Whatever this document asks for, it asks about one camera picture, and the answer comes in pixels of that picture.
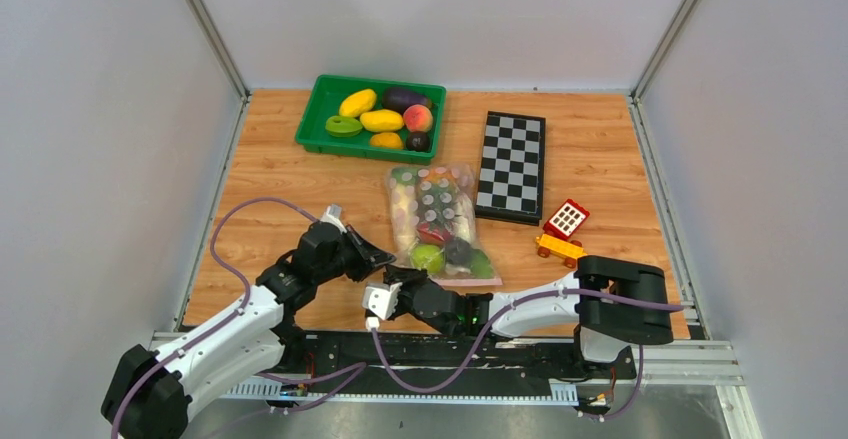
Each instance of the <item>red toy block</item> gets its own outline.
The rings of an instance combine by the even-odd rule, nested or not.
[[[554,212],[542,229],[551,236],[567,241],[588,217],[589,211],[568,199]]]

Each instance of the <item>black and white squares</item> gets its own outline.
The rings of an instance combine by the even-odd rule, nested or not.
[[[489,112],[475,212],[478,217],[539,224],[545,119]]]

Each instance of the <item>white wall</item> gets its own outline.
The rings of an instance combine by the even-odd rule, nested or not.
[[[703,0],[645,105],[765,437],[845,437],[848,0]]]
[[[204,0],[251,87],[629,88],[681,0]]]
[[[237,100],[184,0],[0,0],[0,436],[108,437],[172,326]]]

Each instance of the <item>peach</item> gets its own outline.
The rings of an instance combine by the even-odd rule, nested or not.
[[[426,106],[409,106],[403,113],[403,123],[412,132],[429,132],[433,128],[433,113]]]

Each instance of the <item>yellow mango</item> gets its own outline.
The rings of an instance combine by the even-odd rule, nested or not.
[[[381,109],[362,114],[362,127],[371,132],[394,132],[403,129],[403,116],[395,111]]]
[[[374,134],[368,144],[373,147],[385,147],[386,149],[403,149],[403,139],[394,132]]]
[[[342,105],[339,106],[339,115],[359,117],[363,112],[374,109],[375,104],[377,104],[377,93],[373,89],[363,89],[342,101]]]

